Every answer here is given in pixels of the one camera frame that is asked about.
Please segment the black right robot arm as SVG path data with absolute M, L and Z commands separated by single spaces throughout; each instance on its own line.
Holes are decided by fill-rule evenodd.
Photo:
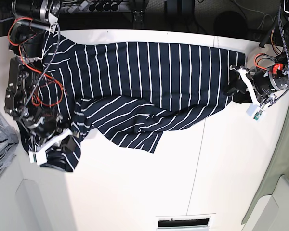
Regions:
M 68 171 L 73 166 L 66 153 L 75 150 L 79 134 L 59 109 L 66 94 L 63 84 L 49 75 L 50 64 L 43 63 L 49 36 L 60 34 L 60 7 L 59 0 L 12 1 L 7 38 L 14 57 L 4 110 L 17 122 L 31 163 Z

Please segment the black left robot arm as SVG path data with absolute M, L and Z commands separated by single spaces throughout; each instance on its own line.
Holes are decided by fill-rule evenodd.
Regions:
M 259 53 L 254 57 L 254 68 L 231 65 L 230 82 L 224 90 L 237 103 L 252 103 L 258 106 L 275 104 L 289 91 L 289 0 L 281 1 L 277 16 L 259 46 L 270 42 L 274 56 Z

